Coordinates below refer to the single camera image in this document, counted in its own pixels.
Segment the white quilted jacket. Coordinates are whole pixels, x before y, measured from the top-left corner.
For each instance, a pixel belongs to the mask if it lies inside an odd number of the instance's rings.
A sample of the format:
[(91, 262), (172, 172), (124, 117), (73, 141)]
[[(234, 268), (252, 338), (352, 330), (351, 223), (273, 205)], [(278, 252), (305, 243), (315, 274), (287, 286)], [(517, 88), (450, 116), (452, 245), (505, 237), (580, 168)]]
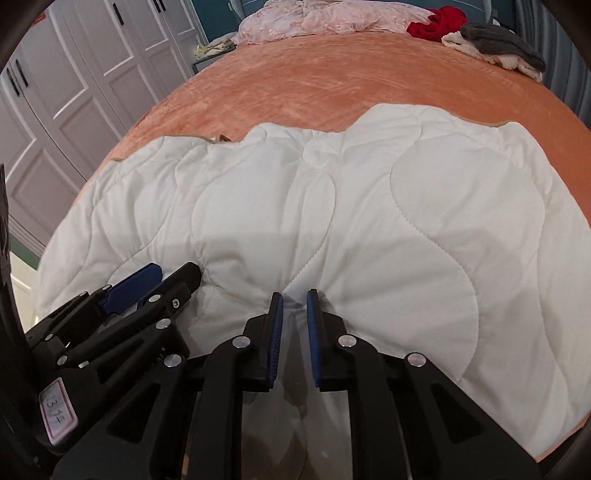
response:
[(427, 356), (535, 458), (589, 415), (590, 226), (518, 123), (381, 104), (339, 133), (155, 139), (85, 187), (42, 256), (37, 309), (187, 262), (195, 356), (283, 295), (279, 378), (245, 400), (246, 479), (352, 475), (346, 395), (311, 377), (312, 289), (379, 351)]

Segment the white panelled wardrobe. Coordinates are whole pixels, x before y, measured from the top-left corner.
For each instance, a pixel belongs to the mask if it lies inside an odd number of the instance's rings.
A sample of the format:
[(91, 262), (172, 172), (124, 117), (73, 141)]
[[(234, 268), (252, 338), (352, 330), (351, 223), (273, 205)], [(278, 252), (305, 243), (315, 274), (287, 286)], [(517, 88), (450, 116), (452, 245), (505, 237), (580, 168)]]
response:
[(1, 72), (11, 234), (45, 249), (86, 181), (193, 74), (204, 39), (188, 1), (55, 1)]

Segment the blue bedside table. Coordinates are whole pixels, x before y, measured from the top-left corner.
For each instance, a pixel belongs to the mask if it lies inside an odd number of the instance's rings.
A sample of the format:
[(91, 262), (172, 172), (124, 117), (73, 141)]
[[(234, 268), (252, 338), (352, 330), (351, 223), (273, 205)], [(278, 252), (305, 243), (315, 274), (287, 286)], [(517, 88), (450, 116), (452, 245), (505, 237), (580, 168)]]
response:
[(196, 59), (191, 64), (193, 73), (194, 74), (198, 74), (199, 72), (201, 72), (202, 70), (204, 70), (206, 67), (211, 66), (211, 64), (214, 64), (215, 61), (221, 59), (225, 55), (226, 55), (226, 52), (222, 52), (222, 53), (218, 53), (216, 55), (212, 55), (212, 56), (209, 56), (209, 57), (204, 57), (204, 58)]

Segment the items on bedside table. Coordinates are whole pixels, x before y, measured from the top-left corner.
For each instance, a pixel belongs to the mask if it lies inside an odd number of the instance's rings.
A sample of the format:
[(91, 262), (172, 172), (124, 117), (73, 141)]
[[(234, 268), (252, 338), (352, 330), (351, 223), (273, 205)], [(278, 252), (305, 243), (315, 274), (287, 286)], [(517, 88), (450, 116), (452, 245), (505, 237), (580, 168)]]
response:
[(194, 50), (194, 58), (197, 60), (211, 58), (216, 55), (228, 53), (235, 49), (235, 42), (230, 37), (217, 38), (207, 45), (197, 46)]

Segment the orange plush bedspread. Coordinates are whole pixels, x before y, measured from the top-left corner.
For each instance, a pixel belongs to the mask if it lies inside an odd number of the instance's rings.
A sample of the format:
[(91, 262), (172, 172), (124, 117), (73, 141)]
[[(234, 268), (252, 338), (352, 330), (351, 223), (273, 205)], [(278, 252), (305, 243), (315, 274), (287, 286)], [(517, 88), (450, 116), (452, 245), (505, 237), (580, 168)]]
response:
[(235, 143), (266, 123), (339, 133), (381, 104), (435, 107), (486, 126), (522, 125), (590, 226), (590, 133), (563, 103), (516, 73), (397, 34), (318, 36), (239, 48), (154, 107), (92, 180), (108, 164), (161, 137)]

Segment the blue upholstered headboard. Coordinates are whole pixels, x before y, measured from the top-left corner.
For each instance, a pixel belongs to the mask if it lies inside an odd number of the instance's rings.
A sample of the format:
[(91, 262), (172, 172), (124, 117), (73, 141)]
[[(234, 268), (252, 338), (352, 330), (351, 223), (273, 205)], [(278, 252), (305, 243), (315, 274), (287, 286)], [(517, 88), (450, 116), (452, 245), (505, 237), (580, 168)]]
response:
[[(204, 34), (214, 40), (222, 34), (238, 31), (238, 25), (246, 16), (263, 8), (263, 0), (192, 0), (190, 1)], [(493, 14), (493, 2), (483, 0), (410, 0), (409, 4), (428, 10), (443, 6), (454, 6), (462, 10), (471, 21), (487, 21)]]

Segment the pink floral quilt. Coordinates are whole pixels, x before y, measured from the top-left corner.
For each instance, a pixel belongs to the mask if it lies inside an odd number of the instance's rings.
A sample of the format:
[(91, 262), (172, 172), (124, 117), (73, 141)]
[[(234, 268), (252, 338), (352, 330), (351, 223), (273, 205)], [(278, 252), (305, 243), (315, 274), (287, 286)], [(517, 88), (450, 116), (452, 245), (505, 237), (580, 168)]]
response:
[(232, 40), (257, 45), (309, 35), (356, 32), (407, 32), (413, 22), (426, 24), (431, 11), (403, 2), (267, 1), (245, 17)]

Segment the grey pleated curtain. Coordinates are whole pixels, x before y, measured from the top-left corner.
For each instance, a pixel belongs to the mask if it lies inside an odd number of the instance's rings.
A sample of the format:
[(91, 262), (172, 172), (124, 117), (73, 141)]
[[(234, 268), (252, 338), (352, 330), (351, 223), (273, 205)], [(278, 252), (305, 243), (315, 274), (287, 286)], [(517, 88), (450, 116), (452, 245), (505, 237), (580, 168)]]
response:
[(546, 61), (543, 84), (590, 126), (590, 70), (564, 28), (541, 1), (515, 1), (519, 35)]

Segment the dark grey knit garment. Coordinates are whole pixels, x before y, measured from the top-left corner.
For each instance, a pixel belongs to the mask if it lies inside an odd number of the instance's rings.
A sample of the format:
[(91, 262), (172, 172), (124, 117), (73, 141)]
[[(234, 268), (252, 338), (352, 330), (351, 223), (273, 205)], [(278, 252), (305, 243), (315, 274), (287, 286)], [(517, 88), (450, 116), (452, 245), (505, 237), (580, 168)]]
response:
[(547, 69), (544, 57), (537, 50), (520, 36), (502, 26), (469, 22), (461, 27), (460, 33), (481, 54), (517, 55), (541, 73)]

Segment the red garment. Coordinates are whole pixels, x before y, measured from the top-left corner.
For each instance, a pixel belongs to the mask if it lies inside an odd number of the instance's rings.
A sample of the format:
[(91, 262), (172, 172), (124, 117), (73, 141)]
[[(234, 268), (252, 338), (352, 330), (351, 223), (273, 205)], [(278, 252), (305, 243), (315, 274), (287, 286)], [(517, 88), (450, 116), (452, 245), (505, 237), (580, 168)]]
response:
[(426, 23), (411, 22), (408, 25), (407, 32), (412, 37), (440, 42), (445, 35), (459, 31), (468, 23), (466, 13), (455, 6), (445, 5), (430, 12)]

